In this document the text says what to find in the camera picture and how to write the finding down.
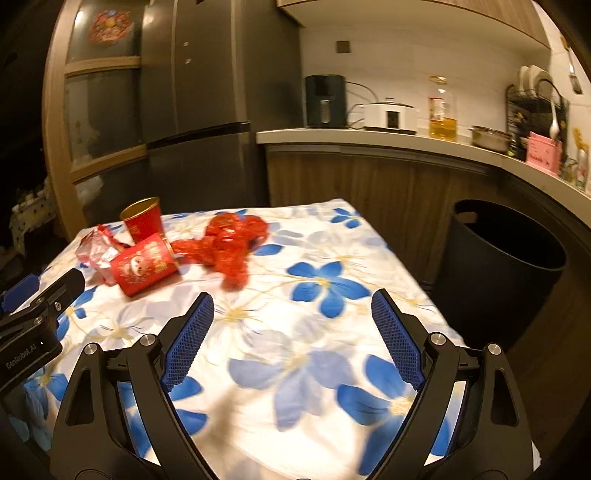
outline red plastic bag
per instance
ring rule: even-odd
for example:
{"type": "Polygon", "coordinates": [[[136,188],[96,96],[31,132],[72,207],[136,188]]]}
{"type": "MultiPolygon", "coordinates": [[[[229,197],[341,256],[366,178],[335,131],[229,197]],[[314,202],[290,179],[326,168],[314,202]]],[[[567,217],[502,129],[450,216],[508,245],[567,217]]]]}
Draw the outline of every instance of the red plastic bag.
{"type": "Polygon", "coordinates": [[[262,218],[235,213],[213,217],[200,239],[176,240],[173,251],[183,254],[185,261],[201,263],[223,274],[222,288],[240,290],[248,283],[248,253],[265,242],[268,225],[262,218]]]}
{"type": "Polygon", "coordinates": [[[129,245],[116,240],[109,227],[98,225],[80,241],[76,258],[81,264],[94,268],[107,285],[113,286],[117,282],[111,271],[111,260],[127,248],[129,245]]]}

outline yellow oil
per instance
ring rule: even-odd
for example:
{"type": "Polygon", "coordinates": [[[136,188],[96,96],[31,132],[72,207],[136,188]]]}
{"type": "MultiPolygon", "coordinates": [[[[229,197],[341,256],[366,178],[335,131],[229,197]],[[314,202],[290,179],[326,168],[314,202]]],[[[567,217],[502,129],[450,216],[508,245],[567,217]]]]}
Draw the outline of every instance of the yellow oil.
{"type": "Polygon", "coordinates": [[[457,120],[454,118],[429,120],[429,136],[439,140],[457,142],[457,120]]]}

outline metal pot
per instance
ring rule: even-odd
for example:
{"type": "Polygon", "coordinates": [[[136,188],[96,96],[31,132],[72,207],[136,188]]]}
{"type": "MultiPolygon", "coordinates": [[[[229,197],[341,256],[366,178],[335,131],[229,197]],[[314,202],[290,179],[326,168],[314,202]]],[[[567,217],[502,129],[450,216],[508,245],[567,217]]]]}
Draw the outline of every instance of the metal pot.
{"type": "Polygon", "coordinates": [[[474,126],[470,130],[472,131],[472,145],[475,147],[503,154],[509,150],[511,143],[509,134],[487,127],[474,126]]]}

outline white countertop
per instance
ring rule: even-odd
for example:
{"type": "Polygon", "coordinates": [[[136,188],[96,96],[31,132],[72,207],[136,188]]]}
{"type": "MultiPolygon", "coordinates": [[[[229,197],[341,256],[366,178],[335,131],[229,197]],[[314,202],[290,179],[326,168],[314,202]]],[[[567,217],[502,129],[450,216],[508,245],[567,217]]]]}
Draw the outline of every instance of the white countertop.
{"type": "Polygon", "coordinates": [[[401,135],[352,129],[293,128],[256,134],[259,144],[337,144],[390,147],[493,165],[521,178],[564,206],[591,229],[591,198],[565,181],[506,155],[471,145],[447,142],[419,135],[401,135]]]}

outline power cord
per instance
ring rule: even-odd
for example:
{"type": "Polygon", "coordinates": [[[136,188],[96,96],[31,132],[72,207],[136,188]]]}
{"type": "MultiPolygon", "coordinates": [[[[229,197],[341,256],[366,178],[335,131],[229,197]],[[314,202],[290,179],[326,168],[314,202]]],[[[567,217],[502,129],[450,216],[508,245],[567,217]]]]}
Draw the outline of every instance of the power cord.
{"type": "Polygon", "coordinates": [[[365,120],[365,118],[360,118],[359,120],[356,120],[355,122],[353,122],[351,124],[349,123],[349,115],[355,109],[355,107],[358,107],[358,106],[364,106],[364,104],[362,104],[362,103],[356,103],[355,105],[353,105],[349,109],[349,111],[347,112],[347,116],[346,116],[346,118],[347,118],[347,127],[352,128],[353,130],[363,130],[363,127],[361,127],[361,128],[355,128],[353,125],[354,124],[358,124],[359,122],[362,122],[363,120],[365,120]]]}
{"type": "Polygon", "coordinates": [[[371,100],[370,100],[369,98],[367,98],[367,97],[364,97],[363,95],[360,95],[360,94],[359,94],[359,93],[357,93],[357,92],[352,92],[351,90],[347,90],[347,93],[348,93],[349,95],[356,96],[357,98],[361,98],[361,99],[362,99],[362,100],[365,102],[365,103],[363,103],[363,105],[366,105],[367,103],[371,103],[371,100]]]}
{"type": "Polygon", "coordinates": [[[363,85],[362,83],[350,82],[350,81],[348,81],[348,80],[346,81],[346,83],[350,83],[351,85],[357,85],[357,86],[363,87],[363,88],[365,88],[366,90],[370,91],[370,92],[372,93],[372,95],[374,96],[374,98],[375,98],[375,102],[376,102],[376,103],[379,103],[379,97],[378,97],[378,96],[375,94],[375,92],[374,92],[374,91],[373,91],[371,88],[369,88],[368,86],[366,86],[366,85],[363,85]]]}

